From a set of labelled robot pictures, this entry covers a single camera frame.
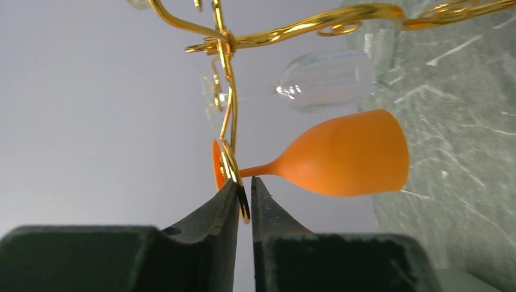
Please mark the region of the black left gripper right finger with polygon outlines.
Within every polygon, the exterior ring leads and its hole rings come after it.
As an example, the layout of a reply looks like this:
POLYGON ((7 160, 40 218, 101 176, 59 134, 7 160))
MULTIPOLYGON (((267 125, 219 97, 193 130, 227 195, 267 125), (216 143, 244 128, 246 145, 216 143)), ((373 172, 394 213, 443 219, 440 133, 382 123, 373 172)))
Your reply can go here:
POLYGON ((439 291, 413 238, 381 233, 315 233, 251 181, 257 291, 439 291))

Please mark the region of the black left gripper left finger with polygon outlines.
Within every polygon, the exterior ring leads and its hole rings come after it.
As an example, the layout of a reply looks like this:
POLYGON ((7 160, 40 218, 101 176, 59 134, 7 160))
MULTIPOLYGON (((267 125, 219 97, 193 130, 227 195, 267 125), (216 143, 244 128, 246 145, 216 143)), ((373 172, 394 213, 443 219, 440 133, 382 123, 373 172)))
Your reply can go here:
POLYGON ((231 291, 240 187, 177 223, 21 226, 1 239, 2 291, 231 291))

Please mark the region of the orange plastic goblet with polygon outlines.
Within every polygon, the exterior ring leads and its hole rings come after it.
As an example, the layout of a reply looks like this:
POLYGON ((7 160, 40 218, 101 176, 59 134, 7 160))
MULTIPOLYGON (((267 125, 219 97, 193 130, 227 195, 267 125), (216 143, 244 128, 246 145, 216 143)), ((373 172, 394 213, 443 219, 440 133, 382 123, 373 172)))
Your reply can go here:
POLYGON ((320 195, 358 196, 402 189, 409 170, 402 127, 389 111, 375 109, 322 122, 274 161, 240 175, 275 175, 320 195))

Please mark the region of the clear wine glass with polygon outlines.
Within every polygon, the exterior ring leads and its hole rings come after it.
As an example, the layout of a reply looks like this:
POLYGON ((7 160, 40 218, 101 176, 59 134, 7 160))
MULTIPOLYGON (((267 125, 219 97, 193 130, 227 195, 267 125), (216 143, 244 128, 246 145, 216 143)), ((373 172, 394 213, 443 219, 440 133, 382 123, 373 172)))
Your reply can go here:
POLYGON ((312 52, 287 65, 274 86, 238 94, 239 101, 275 98, 290 108, 312 113, 360 103, 374 90, 374 62, 366 52, 312 52))

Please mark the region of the gold wire glass rack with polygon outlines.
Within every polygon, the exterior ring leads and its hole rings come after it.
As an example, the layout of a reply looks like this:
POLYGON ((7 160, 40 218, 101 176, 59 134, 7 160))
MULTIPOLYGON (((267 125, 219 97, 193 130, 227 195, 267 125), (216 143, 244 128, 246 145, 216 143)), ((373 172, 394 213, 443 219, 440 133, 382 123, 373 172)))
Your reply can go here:
POLYGON ((214 162, 221 165, 215 167, 214 172, 217 179, 224 178, 242 186, 242 172, 235 159, 238 106, 231 64, 231 59, 237 50, 269 46, 309 32, 316 32, 321 37, 345 35, 358 30, 365 21, 369 20, 391 21, 400 30, 432 29, 513 9, 515 1, 448 1, 426 10, 416 18, 407 18, 402 8, 394 4, 356 4, 312 15, 283 27, 242 36, 235 36, 226 28, 220 1, 211 2, 215 22, 213 29, 172 15, 161 1, 149 1, 148 5, 165 23, 177 29, 204 36, 202 44, 189 46, 185 49, 186 52, 205 52, 207 55, 214 56, 214 63, 220 61, 228 83, 229 100, 224 110, 220 137, 216 142, 220 155, 214 156, 214 162))

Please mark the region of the clear small glass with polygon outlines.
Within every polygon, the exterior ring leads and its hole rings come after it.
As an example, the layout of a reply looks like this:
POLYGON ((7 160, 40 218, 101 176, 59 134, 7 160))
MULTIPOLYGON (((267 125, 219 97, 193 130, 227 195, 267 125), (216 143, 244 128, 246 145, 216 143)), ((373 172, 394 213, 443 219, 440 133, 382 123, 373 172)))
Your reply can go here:
POLYGON ((394 64, 397 48, 396 29, 372 29, 364 34, 363 49, 372 60, 377 74, 389 71, 394 64))

